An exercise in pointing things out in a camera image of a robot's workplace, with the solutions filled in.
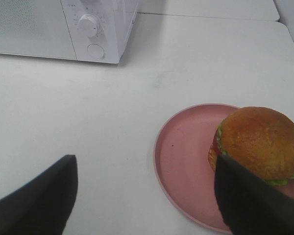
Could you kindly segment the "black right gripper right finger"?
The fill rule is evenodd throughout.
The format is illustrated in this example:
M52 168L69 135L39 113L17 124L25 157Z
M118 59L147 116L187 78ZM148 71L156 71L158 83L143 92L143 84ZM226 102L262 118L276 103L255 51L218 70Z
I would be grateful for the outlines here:
M294 199L227 155L217 157L215 197L234 235L294 235Z

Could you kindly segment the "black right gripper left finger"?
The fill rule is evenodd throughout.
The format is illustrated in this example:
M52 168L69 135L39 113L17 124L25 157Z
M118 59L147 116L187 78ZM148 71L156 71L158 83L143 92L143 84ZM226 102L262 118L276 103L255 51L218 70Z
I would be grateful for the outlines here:
M0 199L0 235L61 235L78 189L75 155L66 155Z

